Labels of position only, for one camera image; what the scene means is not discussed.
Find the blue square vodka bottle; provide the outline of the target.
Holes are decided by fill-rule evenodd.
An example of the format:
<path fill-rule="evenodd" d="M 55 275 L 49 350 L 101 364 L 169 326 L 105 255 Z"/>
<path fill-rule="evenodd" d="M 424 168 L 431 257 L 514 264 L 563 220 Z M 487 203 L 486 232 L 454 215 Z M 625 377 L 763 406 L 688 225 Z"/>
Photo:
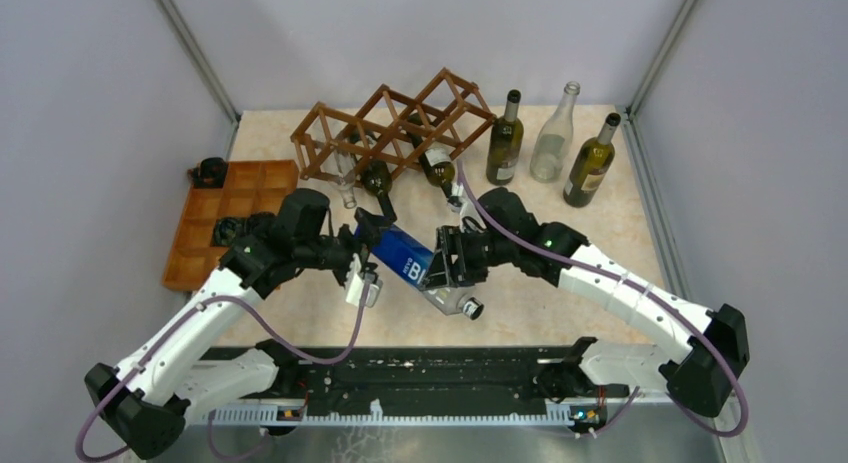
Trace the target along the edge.
<path fill-rule="evenodd" d="M 415 289 L 418 288 L 433 258 L 430 248 L 396 225 L 392 225 L 382 234 L 372 254 Z M 474 296 L 474 287 L 444 287 L 420 290 L 419 293 L 446 316 L 461 314 L 470 320 L 476 320 L 484 311 L 484 304 Z"/>

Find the dark green labelled wine bottle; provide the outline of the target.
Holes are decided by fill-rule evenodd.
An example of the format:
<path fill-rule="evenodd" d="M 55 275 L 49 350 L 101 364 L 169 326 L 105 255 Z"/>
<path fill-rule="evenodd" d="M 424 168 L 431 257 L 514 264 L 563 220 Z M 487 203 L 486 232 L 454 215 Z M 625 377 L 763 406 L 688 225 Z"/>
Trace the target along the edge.
<path fill-rule="evenodd" d="M 521 92 L 511 89 L 504 114 L 491 128 L 486 178 L 493 185 L 506 185 L 515 175 L 524 136 L 524 125 L 518 116 L 520 101 Z"/>

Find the clear glass wine bottle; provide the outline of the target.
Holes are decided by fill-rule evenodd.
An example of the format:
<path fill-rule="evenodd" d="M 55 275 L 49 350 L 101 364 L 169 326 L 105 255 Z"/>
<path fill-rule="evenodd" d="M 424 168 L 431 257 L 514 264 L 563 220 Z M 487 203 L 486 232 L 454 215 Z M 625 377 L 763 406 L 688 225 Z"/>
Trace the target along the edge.
<path fill-rule="evenodd" d="M 573 141 L 573 111 L 580 92 L 579 82 L 567 82 L 558 106 L 539 131 L 529 166 L 538 182 L 553 183 L 561 174 Z"/>

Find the olive green wine bottle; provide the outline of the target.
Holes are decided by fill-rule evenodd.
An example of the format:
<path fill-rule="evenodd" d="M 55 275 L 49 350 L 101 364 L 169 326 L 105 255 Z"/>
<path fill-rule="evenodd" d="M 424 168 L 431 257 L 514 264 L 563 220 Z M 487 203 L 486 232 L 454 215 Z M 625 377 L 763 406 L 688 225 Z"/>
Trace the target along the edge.
<path fill-rule="evenodd" d="M 582 144 L 563 189 L 568 205 L 582 208 L 594 198 L 614 161 L 612 139 L 621 121 L 619 113 L 609 113 L 599 134 Z"/>

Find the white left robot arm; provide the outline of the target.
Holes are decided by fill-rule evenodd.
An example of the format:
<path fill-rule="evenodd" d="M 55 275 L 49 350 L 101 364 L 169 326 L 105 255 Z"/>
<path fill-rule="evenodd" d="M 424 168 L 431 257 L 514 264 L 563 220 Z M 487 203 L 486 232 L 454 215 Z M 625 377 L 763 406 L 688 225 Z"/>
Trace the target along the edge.
<path fill-rule="evenodd" d="M 368 258 L 397 216 L 389 208 L 379 215 L 359 208 L 357 233 L 342 225 L 338 232 L 325 234 L 322 228 L 329 215 L 324 193 L 294 190 L 274 217 L 233 242 L 201 288 L 153 337 L 115 365 L 94 365 L 84 378 L 94 408 L 76 436 L 77 458 L 93 461 L 84 441 L 97 419 L 125 444 L 100 456 L 101 461 L 127 451 L 149 459 L 169 449 L 197 418 L 230 402 L 266 390 L 277 397 L 292 394 L 300 382 L 298 367 L 269 350 L 250 349 L 206 373 L 194 370 L 212 344 L 245 314 L 300 360 L 317 365 L 343 361 L 351 346 L 334 357 L 310 355 L 273 330 L 256 309 L 303 271 L 330 271 L 345 290 L 345 302 L 357 308 L 350 337 L 357 341 L 364 310 L 382 287 Z"/>

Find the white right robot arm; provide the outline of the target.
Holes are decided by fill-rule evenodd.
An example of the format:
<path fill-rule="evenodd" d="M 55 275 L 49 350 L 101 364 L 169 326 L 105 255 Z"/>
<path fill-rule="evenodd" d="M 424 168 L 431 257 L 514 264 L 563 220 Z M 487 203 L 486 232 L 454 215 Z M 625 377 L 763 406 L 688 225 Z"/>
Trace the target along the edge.
<path fill-rule="evenodd" d="M 582 340 L 563 381 L 576 395 L 620 384 L 664 390 L 688 411 L 716 417 L 738 395 L 750 361 L 747 325 L 737 308 L 713 310 L 656 287 L 608 258 L 582 233 L 540 223 L 520 197 L 496 188 L 460 196 L 461 222 L 437 230 L 423 290 L 471 287 L 491 268 L 510 264 L 530 278 L 579 295 L 636 329 L 646 344 Z"/>

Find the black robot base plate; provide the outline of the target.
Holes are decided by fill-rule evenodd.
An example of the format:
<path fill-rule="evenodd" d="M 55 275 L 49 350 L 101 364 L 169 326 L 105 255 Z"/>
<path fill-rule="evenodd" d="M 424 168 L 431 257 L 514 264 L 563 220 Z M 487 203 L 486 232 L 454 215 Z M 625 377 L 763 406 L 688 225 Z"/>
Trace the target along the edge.
<path fill-rule="evenodd" d="M 306 402 L 313 417 L 541 416 L 549 403 L 626 398 L 625 384 L 597 386 L 580 371 L 586 346 L 359 347 L 335 365 L 297 361 L 268 344 L 282 368 L 252 399 Z"/>

